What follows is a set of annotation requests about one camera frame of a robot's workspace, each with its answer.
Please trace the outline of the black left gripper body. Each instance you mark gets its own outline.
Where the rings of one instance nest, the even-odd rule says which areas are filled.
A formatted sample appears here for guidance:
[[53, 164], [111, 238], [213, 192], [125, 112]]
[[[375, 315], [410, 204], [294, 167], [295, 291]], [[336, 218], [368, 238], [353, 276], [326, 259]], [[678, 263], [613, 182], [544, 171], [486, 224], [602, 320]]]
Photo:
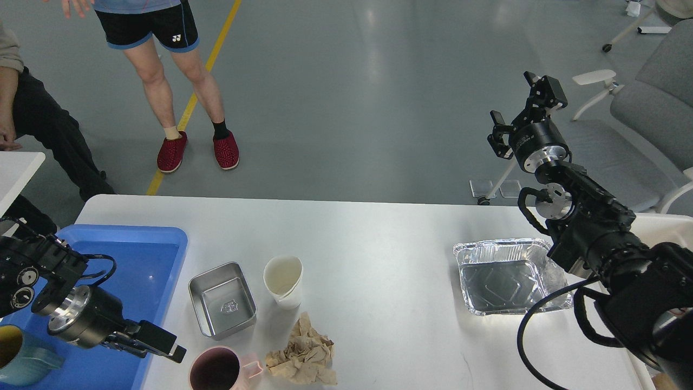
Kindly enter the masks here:
[[56, 308], [41, 313], [41, 293], [31, 305], [32, 313], [49, 316], [47, 333], [65, 343], [83, 349], [101, 345], [116, 350], [141, 350], [129, 330], [137, 323], [123, 316], [121, 299], [101, 287], [80, 285], [67, 294]]

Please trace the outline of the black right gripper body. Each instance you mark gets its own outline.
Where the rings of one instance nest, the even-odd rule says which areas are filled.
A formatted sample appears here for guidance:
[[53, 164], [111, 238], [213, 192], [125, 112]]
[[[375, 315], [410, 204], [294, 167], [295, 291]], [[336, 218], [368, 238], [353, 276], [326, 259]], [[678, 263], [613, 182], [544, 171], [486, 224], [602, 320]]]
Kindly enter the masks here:
[[539, 166], [568, 158], [569, 147], [551, 119], [539, 123], [515, 125], [517, 133], [509, 139], [513, 158], [526, 173], [535, 173]]

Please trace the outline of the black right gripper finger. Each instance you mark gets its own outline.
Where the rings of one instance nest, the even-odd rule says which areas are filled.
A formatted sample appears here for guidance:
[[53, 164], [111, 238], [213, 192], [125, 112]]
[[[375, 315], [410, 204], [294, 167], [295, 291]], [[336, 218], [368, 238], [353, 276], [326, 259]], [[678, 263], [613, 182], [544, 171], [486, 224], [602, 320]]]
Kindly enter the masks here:
[[530, 86], [530, 93], [522, 111], [522, 123], [539, 123], [559, 111], [567, 108], [568, 100], [561, 82], [555, 77], [538, 77], [530, 71], [523, 73]]
[[510, 160], [513, 158], [513, 149], [509, 144], [509, 139], [517, 133], [518, 128], [513, 124], [506, 124], [502, 114], [498, 111], [491, 110], [489, 114], [492, 118], [493, 128], [487, 141], [498, 158]]

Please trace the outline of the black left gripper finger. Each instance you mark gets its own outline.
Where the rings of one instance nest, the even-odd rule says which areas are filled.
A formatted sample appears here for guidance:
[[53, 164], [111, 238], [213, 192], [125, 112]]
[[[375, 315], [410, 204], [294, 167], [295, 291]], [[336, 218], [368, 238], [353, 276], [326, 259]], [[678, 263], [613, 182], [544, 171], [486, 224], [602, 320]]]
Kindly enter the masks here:
[[141, 359], [153, 354], [175, 363], [182, 363], [187, 353], [186, 348], [175, 342], [175, 337], [167, 339], [158, 336], [108, 336], [108, 347], [130, 353]]
[[175, 335], [146, 320], [130, 324], [128, 336], [136, 349], [149, 353], [174, 354], [178, 348]]

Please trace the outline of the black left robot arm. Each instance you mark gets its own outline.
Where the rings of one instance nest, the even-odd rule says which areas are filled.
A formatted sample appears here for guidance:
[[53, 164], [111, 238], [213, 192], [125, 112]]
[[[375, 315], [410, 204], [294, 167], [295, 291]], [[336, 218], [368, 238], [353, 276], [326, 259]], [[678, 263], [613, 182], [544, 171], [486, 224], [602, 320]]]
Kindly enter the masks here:
[[2, 317], [30, 308], [49, 318], [50, 336], [73, 346], [183, 361], [187, 351], [175, 335], [146, 320], [126, 319], [121, 300], [102, 288], [117, 269], [114, 257], [79, 253], [55, 234], [12, 222], [27, 236], [2, 236]]

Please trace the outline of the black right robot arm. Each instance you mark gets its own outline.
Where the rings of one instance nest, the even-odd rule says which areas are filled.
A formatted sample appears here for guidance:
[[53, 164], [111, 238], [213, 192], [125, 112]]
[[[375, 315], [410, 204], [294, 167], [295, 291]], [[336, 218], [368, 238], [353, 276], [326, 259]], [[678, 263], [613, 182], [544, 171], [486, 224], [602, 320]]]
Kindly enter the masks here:
[[569, 161], [569, 148], [551, 114], [567, 106], [560, 82], [526, 71], [525, 108], [506, 124], [493, 110], [487, 140], [501, 158], [516, 159], [544, 187], [523, 187], [518, 207], [553, 245], [548, 257], [581, 281], [542, 298], [517, 334], [520, 358], [549, 388], [559, 385], [530, 363], [523, 335], [544, 304], [574, 291], [574, 313], [592, 342], [626, 348], [680, 389], [691, 388], [691, 250], [671, 242], [646, 246], [631, 232], [636, 215]]

